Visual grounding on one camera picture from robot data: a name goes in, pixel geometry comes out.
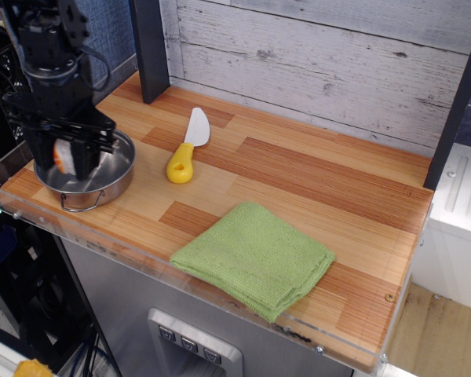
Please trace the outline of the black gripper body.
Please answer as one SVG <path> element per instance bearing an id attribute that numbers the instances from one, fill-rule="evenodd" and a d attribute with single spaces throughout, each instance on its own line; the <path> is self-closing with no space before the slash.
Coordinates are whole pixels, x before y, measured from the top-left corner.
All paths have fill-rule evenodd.
<path id="1" fill-rule="evenodd" d="M 6 93 L 2 99 L 13 108 L 13 119 L 24 121 L 31 130 L 113 151 L 115 122 L 96 109 L 93 90 L 79 73 L 32 77 L 30 92 Z"/>

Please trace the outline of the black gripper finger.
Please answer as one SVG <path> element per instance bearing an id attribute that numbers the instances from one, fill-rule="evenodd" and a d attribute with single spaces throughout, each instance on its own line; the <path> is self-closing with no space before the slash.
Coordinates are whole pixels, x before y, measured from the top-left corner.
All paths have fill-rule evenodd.
<path id="1" fill-rule="evenodd" d="M 74 139 L 71 142 L 71 155 L 75 176 L 80 181 L 86 180 L 91 172 L 99 166 L 100 149 L 93 141 Z"/>
<path id="2" fill-rule="evenodd" d="M 25 141 L 36 164 L 42 170 L 49 170 L 54 165 L 53 149 L 56 138 L 44 131 L 26 128 Z"/>

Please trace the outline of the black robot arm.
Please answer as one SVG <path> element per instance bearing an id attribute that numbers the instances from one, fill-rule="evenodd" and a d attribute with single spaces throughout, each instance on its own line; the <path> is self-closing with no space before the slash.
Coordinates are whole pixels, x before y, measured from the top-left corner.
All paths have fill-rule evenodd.
<path id="1" fill-rule="evenodd" d="M 16 37 L 30 89 L 7 93 L 8 119 L 22 127 L 37 165 L 55 164 L 54 145 L 68 143 L 78 180 L 89 177 L 100 154 L 113 151 L 115 122 L 95 108 L 87 17 L 73 1 L 0 1 L 0 12 Z"/>

